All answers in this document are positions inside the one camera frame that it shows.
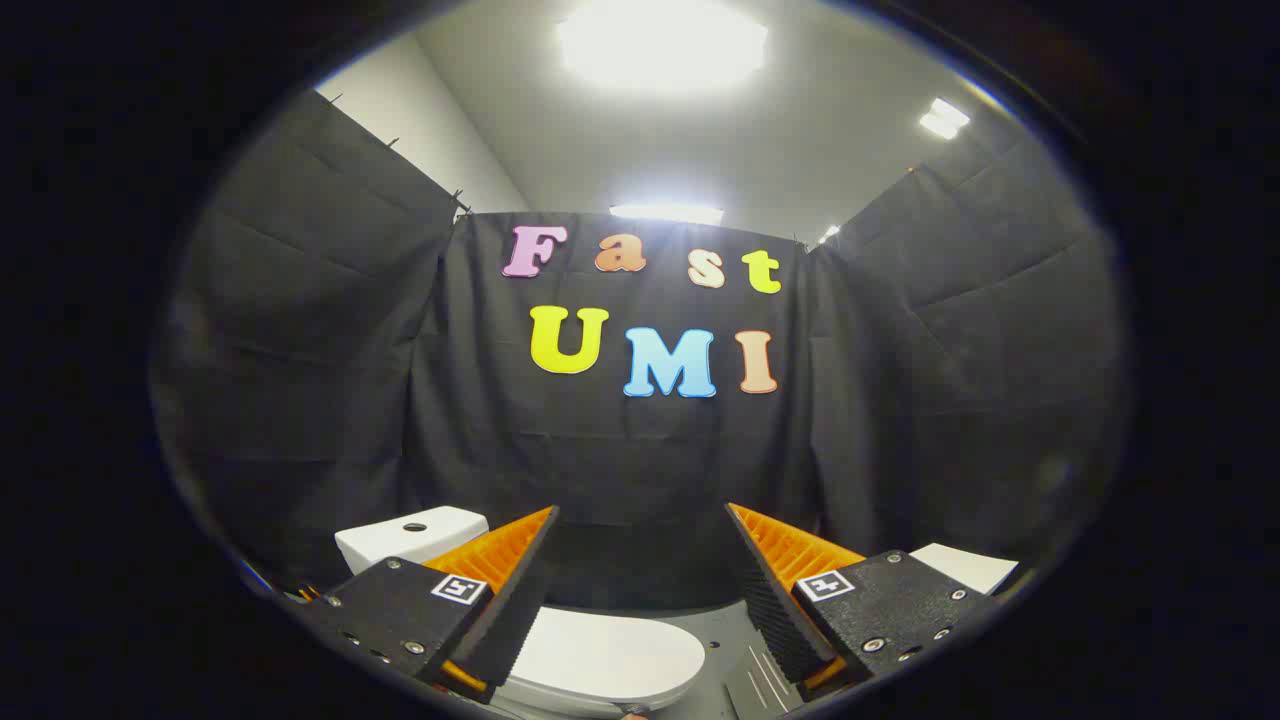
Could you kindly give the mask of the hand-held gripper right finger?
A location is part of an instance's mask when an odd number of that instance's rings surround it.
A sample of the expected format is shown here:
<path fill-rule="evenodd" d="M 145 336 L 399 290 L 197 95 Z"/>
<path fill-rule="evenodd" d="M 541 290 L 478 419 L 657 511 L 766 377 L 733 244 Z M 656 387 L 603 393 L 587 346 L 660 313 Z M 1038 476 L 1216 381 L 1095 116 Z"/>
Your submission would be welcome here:
<path fill-rule="evenodd" d="M 863 556 L 739 503 L 724 515 L 748 616 L 804 701 L 895 674 L 998 607 L 901 550 Z"/>

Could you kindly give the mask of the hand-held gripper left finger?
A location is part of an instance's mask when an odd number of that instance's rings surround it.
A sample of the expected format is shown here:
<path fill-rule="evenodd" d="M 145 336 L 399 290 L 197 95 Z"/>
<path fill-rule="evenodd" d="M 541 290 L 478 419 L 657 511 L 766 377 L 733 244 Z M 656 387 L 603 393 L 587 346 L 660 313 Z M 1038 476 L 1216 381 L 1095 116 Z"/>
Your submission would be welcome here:
<path fill-rule="evenodd" d="M 422 685 L 486 705 L 547 596 L 556 505 L 425 562 L 390 555 L 298 606 L 323 642 Z"/>

